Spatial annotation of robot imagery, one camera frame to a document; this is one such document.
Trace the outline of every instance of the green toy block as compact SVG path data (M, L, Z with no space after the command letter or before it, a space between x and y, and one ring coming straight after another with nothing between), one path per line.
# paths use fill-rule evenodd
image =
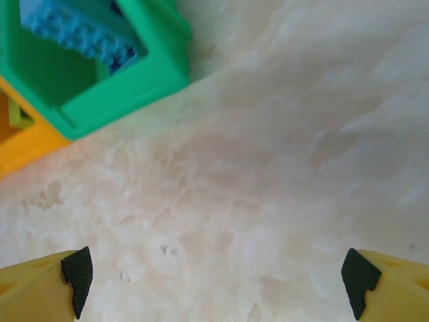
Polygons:
M0 74L70 140L189 85L192 30L174 0L116 3L147 56L110 75L104 64L23 29L19 1L0 0Z
M33 119L9 98L9 125L15 129L26 129L33 124Z

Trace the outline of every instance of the toy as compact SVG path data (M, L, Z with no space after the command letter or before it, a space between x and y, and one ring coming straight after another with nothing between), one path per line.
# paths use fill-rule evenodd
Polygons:
M87 247L0 269L0 321L79 319L93 280Z
M112 14L112 1L20 0L19 4L23 27L64 49L100 60L111 74L147 54L127 21Z
M67 146L70 141L54 129L0 76L0 179L26 164ZM20 128L10 126L9 98L32 120Z
M105 6L109 9L115 6L103 1L110 3ZM189 84L192 31L174 2L117 0L116 4L119 10L110 9L111 15L126 19L147 55L110 75L102 62L22 28L19 2L0 0L0 74L69 140Z
M429 266L350 249L341 270L356 320L429 321Z
M192 31L176 11L174 0L30 2L32 5L21 12L18 0L0 0L0 87L6 94L0 98L0 178L189 85ZM85 46L74 40L69 43L66 36L80 23L60 24L64 37L53 32L57 18L65 18L63 14L51 16L57 4L69 5L75 22L85 21L96 29L89 33L93 38L85 36ZM93 5L103 11L94 13ZM24 25L40 36L46 35L44 26L50 21L48 37L94 59L34 35L21 26L21 17ZM38 17L42 23L34 21ZM91 52L95 44L99 45L100 38L95 41L95 36L106 30L94 24L98 21L107 21L109 34L118 40L117 48L110 44ZM137 48L137 57L135 49L122 50L121 58L114 58L112 63L116 49L131 46ZM16 106L7 110L7 97L20 106L19 113Z

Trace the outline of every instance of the white carpet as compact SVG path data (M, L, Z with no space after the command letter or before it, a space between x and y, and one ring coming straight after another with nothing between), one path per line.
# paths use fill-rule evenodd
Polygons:
M0 266L88 245L82 322L354 321L429 263L429 1L180 1L196 82L0 182Z

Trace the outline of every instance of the black foam piece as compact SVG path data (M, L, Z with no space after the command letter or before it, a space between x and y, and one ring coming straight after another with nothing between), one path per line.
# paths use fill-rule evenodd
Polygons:
M89 288L93 281L93 262L89 248L85 247L61 261L62 273L67 283L73 288L72 305L74 315L80 319Z
M359 252L351 248L347 252L341 276L349 296L353 314L358 321L366 308L365 293L374 290L381 271L366 260Z

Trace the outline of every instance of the blue toy block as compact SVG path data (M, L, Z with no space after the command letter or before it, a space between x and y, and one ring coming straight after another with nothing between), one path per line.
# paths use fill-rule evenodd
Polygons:
M33 34L105 63L110 74L147 55L113 0L20 0Z

